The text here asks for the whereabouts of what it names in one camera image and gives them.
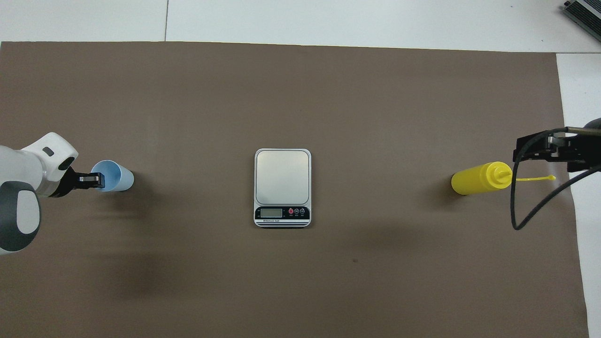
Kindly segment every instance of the metal device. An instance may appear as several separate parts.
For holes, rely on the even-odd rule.
[[[573,0],[562,11],[577,25],[601,41],[601,0]]]
[[[255,153],[254,222],[271,229],[311,222],[311,153],[307,149],[259,149]]]

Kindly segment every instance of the black cable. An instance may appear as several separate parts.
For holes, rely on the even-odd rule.
[[[513,226],[513,228],[515,230],[520,230],[521,228],[523,228],[526,223],[528,223],[528,221],[534,216],[536,215],[537,212],[539,212],[539,210],[545,206],[545,204],[547,204],[547,202],[549,202],[553,197],[555,197],[557,194],[559,194],[561,191],[563,191],[564,189],[566,189],[567,187],[569,187],[570,185],[578,182],[579,180],[593,174],[596,173],[598,171],[601,171],[601,165],[598,165],[596,167],[590,168],[589,170],[585,171],[584,173],[566,181],[565,183],[563,183],[562,185],[560,185],[559,187],[557,187],[555,190],[553,190],[551,193],[549,193],[545,198],[543,198],[542,201],[540,201],[529,213],[528,215],[520,222],[520,224],[516,224],[516,209],[515,209],[515,198],[516,198],[516,179],[517,179],[517,167],[520,163],[520,161],[522,160],[524,154],[528,151],[528,149],[536,142],[538,142],[539,140],[541,140],[544,137],[548,137],[550,135],[553,135],[557,132],[568,132],[568,131],[572,131],[573,129],[569,129],[569,127],[563,127],[563,128],[556,128],[556,129],[551,129],[548,131],[544,131],[542,133],[539,133],[537,135],[535,135],[534,137],[532,137],[530,140],[528,140],[528,142],[526,142],[522,148],[520,149],[520,151],[517,153],[516,155],[516,159],[515,159],[515,163],[513,164],[513,175],[511,177],[511,193],[510,193],[510,211],[511,211],[511,225]]]
[[[526,221],[526,222],[522,221],[522,222],[520,222],[519,225],[516,224],[516,206],[515,206],[516,179],[517,179],[517,167],[519,166],[520,161],[522,160],[524,154],[528,151],[528,149],[530,147],[532,147],[532,145],[534,143],[538,142],[539,140],[541,140],[544,137],[553,135],[556,132],[565,132],[566,130],[567,130],[567,128],[556,128],[556,129],[551,129],[548,131],[541,132],[541,133],[535,135],[534,137],[532,137],[530,140],[528,140],[522,146],[522,148],[519,150],[519,152],[517,153],[516,159],[513,164],[513,175],[511,175],[511,193],[510,193],[510,199],[509,199],[509,209],[511,212],[511,225],[513,226],[513,228],[515,230],[520,230],[521,228],[523,228],[526,225],[526,222],[528,222],[528,220],[524,219],[524,221]]]

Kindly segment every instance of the white floor tile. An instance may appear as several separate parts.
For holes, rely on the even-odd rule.
[[[601,117],[601,54],[558,54],[557,67],[566,126]],[[574,184],[572,195],[589,334],[601,337],[601,173]]]
[[[163,41],[167,0],[0,0],[0,41]]]
[[[170,0],[168,41],[601,52],[563,1]]]

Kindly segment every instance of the scale weighing platform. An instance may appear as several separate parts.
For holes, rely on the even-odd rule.
[[[311,153],[259,149],[255,154],[255,224],[303,228],[311,222]]]

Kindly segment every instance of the plastic cup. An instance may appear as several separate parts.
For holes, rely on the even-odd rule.
[[[511,168],[503,162],[490,162],[462,170],[451,179],[451,186],[461,195],[505,189],[511,184]]]
[[[101,173],[105,176],[105,187],[96,188],[99,191],[125,191],[133,185],[132,172],[109,159],[98,162],[90,172]]]

